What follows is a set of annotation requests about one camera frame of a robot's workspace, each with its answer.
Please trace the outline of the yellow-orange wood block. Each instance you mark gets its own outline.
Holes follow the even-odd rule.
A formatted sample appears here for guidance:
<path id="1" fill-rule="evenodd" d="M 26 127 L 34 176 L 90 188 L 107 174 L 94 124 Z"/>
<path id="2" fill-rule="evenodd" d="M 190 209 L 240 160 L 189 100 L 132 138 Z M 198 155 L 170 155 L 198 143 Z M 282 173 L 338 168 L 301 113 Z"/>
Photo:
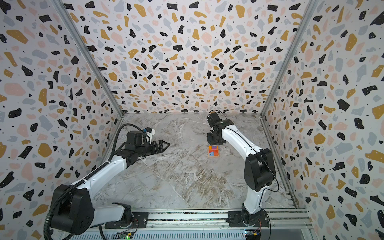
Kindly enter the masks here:
<path id="1" fill-rule="evenodd" d="M 211 150 L 211 147 L 209 146 L 209 152 L 211 152 L 211 151 L 216 151 L 216 152 L 218 152 L 218 151 L 219 151 L 219 147 L 217 146 L 217 150 Z"/>

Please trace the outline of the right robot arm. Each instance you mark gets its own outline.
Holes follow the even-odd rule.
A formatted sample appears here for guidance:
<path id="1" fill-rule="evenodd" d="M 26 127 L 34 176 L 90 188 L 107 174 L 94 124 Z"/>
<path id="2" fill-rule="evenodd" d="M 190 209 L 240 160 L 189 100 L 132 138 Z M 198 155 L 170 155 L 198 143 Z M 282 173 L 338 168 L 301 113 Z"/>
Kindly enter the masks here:
<path id="1" fill-rule="evenodd" d="M 230 119 L 222 120 L 217 112 L 210 112 L 207 121 L 211 131 L 207 141 L 211 146 L 230 144 L 244 159 L 244 180 L 248 186 L 246 200 L 242 205 L 241 221 L 247 226 L 260 222 L 262 203 L 274 190 L 276 168 L 272 151 L 262 149 L 251 142 Z"/>

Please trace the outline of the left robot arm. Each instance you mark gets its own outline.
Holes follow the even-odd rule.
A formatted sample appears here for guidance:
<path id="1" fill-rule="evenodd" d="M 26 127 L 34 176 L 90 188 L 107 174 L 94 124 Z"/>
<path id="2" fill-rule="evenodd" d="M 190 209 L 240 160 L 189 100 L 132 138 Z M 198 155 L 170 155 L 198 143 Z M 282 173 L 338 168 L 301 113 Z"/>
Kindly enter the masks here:
<path id="1" fill-rule="evenodd" d="M 45 219 L 44 238 L 52 238 L 52 229 L 69 233 L 66 238 L 70 239 L 106 223 L 116 223 L 121 228 L 136 224 L 130 205 L 112 203 L 96 208 L 93 198 L 104 185 L 137 161 L 161 154 L 170 147 L 170 143 L 163 140 L 153 141 L 154 134 L 151 128 L 128 132 L 126 141 L 113 150 L 101 166 L 70 185 L 58 186 Z"/>

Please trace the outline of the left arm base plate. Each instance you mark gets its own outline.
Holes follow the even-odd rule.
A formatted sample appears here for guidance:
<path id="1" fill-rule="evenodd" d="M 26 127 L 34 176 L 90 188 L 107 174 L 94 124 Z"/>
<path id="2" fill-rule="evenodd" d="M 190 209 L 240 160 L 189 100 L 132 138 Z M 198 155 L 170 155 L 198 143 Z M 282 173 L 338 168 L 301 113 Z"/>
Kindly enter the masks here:
<path id="1" fill-rule="evenodd" d="M 105 224 L 105 229 L 145 229 L 149 219 L 148 212 L 132 212 L 128 220 L 120 220 L 118 222 L 108 222 Z"/>

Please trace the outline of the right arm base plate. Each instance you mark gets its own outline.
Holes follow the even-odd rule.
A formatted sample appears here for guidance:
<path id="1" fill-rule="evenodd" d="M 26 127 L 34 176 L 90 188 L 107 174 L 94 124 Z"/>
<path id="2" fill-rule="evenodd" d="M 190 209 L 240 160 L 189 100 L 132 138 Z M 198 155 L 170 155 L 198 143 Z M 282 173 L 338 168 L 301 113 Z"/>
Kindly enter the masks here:
<path id="1" fill-rule="evenodd" d="M 231 228 L 259 228 L 269 227 L 269 218 L 264 211 L 250 215 L 245 211 L 229 211 L 226 222 Z"/>

